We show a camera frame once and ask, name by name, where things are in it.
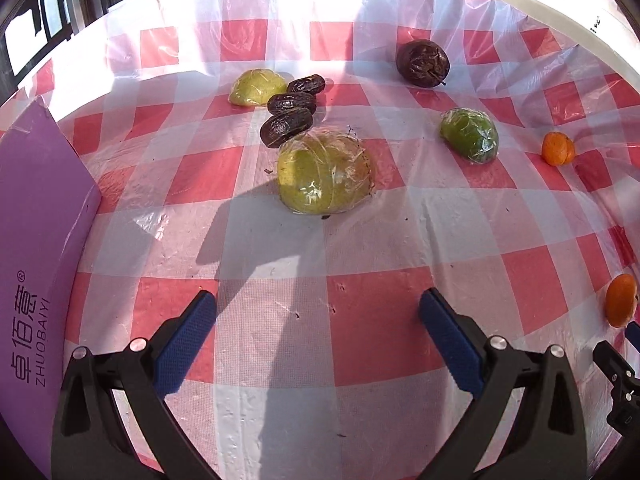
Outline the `orange mandarin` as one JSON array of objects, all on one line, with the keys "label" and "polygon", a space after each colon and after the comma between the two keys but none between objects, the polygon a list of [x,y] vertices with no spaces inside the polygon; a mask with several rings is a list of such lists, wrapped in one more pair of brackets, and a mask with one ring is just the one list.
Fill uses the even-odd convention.
[{"label": "orange mandarin", "polygon": [[574,141],[562,132],[551,131],[544,136],[541,157],[550,166],[570,164],[576,155]]},{"label": "orange mandarin", "polygon": [[638,306],[638,285],[631,274],[620,274],[612,279],[604,300],[604,315],[614,328],[625,327]]}]

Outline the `small wrapped yellow fruit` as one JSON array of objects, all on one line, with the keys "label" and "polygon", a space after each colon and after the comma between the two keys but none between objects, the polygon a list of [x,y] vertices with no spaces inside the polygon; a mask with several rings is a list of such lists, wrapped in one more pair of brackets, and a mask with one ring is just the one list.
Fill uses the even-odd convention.
[{"label": "small wrapped yellow fruit", "polygon": [[247,70],[232,84],[229,102],[232,105],[263,106],[276,94],[288,88],[285,79],[268,68]]}]

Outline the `dark brown date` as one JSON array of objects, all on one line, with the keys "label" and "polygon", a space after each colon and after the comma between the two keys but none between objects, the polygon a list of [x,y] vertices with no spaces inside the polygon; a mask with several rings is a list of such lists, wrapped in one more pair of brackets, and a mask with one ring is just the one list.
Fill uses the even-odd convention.
[{"label": "dark brown date", "polygon": [[306,108],[313,115],[317,109],[317,99],[307,92],[285,92],[275,94],[267,102],[267,110],[271,115],[283,114],[294,108]]},{"label": "dark brown date", "polygon": [[286,87],[287,92],[304,92],[316,94],[322,92],[326,88],[326,80],[318,74],[313,74],[303,78],[292,80]]},{"label": "dark brown date", "polygon": [[308,108],[292,108],[271,116],[260,128],[260,140],[267,148],[280,148],[288,139],[309,129],[313,122],[314,118]]}]

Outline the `wrapped green fruit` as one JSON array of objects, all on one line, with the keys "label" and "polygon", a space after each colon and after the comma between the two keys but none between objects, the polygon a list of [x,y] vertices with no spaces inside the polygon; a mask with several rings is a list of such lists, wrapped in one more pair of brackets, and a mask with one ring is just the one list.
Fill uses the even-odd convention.
[{"label": "wrapped green fruit", "polygon": [[484,165],[498,154],[499,135],[491,118],[480,110],[456,107],[442,114],[439,134],[459,156]]}]

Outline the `red white checkered tablecloth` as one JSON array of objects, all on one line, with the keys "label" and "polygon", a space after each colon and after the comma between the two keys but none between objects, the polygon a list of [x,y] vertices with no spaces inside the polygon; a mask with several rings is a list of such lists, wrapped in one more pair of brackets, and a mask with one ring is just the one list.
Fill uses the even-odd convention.
[{"label": "red white checkered tablecloth", "polygon": [[[434,41],[445,84],[400,76]],[[372,194],[328,218],[279,200],[262,107],[231,105],[252,68],[328,86],[316,121],[358,136]],[[188,436],[227,479],[409,479],[469,403],[418,319],[435,286],[489,335],[564,348],[590,462],[615,442],[591,359],[608,283],[639,269],[639,96],[573,40],[498,0],[128,0],[62,44],[1,109],[41,96],[102,203],[65,342],[150,336],[201,288],[220,315],[180,391]],[[484,165],[442,114],[486,113]],[[553,167],[544,136],[574,160]]]}]

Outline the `dark purple passion fruit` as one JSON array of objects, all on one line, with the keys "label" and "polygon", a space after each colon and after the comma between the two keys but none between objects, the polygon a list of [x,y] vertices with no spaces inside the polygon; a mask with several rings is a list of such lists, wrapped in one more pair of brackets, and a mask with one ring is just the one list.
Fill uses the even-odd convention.
[{"label": "dark purple passion fruit", "polygon": [[416,39],[403,44],[396,54],[396,67],[405,81],[421,88],[445,84],[450,71],[449,58],[434,41]]}]

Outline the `large wrapped yellow-green fruit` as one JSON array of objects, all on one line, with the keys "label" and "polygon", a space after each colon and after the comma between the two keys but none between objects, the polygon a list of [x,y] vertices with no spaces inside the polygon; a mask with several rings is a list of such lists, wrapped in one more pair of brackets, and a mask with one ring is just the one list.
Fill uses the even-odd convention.
[{"label": "large wrapped yellow-green fruit", "polygon": [[372,158],[356,136],[313,128],[279,148],[277,186],[281,202],[296,214],[340,214],[372,194]]}]

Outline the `purple cardboard box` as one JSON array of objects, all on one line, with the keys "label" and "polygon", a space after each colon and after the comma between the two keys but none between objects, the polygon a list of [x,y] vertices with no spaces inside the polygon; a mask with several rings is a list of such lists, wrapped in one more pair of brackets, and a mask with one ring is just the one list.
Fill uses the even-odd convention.
[{"label": "purple cardboard box", "polygon": [[65,323],[101,194],[40,99],[1,137],[1,416],[51,473]]}]

